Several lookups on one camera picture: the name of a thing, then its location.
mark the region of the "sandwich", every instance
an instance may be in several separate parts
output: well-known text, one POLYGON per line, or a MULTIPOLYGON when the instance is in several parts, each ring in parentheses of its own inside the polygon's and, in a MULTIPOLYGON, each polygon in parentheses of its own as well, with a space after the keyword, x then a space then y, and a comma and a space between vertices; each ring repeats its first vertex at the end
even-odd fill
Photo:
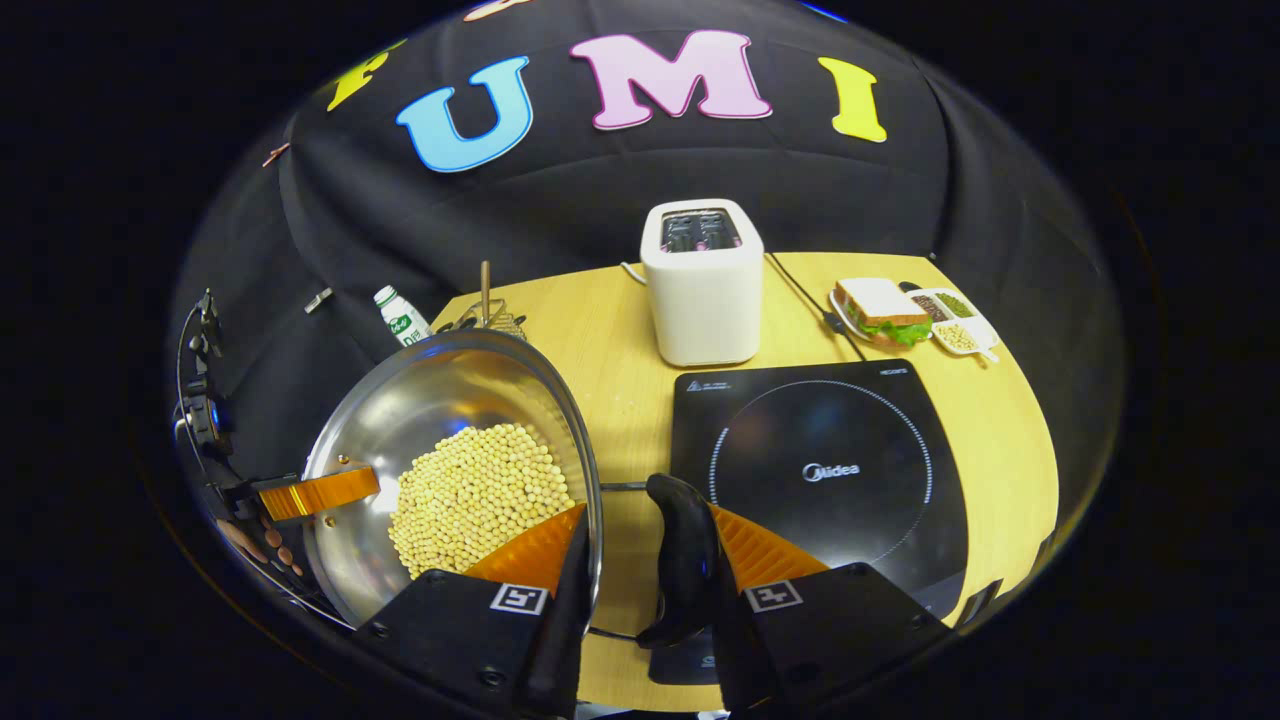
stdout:
POLYGON ((929 313, 887 278, 844 279, 833 295, 845 316, 876 345, 913 347, 933 331, 929 313))

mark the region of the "pink letter m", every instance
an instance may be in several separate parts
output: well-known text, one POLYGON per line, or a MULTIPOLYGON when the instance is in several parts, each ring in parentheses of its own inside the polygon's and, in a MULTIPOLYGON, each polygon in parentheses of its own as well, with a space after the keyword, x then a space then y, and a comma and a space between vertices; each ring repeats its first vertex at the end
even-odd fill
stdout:
POLYGON ((678 118, 689 109, 701 79, 707 99, 698 109, 712 118, 765 118, 773 111, 760 99, 746 64, 751 38, 736 32, 699 29, 689 33, 675 61, 655 53, 630 35, 609 35, 579 42, 570 50, 585 58, 600 86, 603 109, 591 118, 599 129, 639 126, 653 110, 636 102, 631 83, 644 90, 668 115, 678 118))

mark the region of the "grains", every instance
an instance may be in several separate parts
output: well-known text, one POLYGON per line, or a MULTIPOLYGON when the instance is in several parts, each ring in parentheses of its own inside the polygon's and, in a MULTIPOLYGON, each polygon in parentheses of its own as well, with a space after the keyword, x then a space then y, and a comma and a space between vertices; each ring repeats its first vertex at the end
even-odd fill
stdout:
POLYGON ((960 299, 940 292, 938 300, 951 309, 951 311, 956 314, 956 318, 973 318, 973 310, 969 310, 969 306, 960 299))
POLYGON ((956 350, 978 350, 978 343, 960 325, 933 325, 933 332, 956 350))
POLYGON ((389 534, 411 578, 431 568, 463 573, 573 506, 552 451, 539 446, 530 429, 465 428, 401 475, 389 534))
POLYGON ((914 300, 916 305, 919 305, 920 307, 923 307, 924 311, 929 314, 929 318, 932 318, 934 323, 946 322, 947 314, 943 313, 941 307, 938 307, 937 305, 934 305, 933 301, 929 300, 928 296, 916 295, 916 296, 911 297, 911 300, 914 300))

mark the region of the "letter u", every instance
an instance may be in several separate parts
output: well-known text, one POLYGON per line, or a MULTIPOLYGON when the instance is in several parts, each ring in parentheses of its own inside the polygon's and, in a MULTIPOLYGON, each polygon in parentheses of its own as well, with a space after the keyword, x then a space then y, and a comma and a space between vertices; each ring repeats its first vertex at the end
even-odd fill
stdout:
POLYGON ((520 69, 527 64, 529 58, 517 55, 476 72, 467 81, 485 86, 498 114, 493 128, 479 137, 465 138, 453 127, 448 108, 452 87, 424 95, 401 110, 396 123, 408 128, 422 164, 438 173, 468 170, 520 143, 534 124, 534 108, 520 77, 520 69))

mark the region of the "white toaster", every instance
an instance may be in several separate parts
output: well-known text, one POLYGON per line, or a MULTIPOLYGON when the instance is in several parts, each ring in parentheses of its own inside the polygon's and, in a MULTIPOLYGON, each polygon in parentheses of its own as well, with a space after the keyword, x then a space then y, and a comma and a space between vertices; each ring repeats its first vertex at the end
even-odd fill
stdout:
POLYGON ((640 261, 667 363, 727 365, 760 348, 764 245, 737 202, 682 200, 649 210, 640 261))

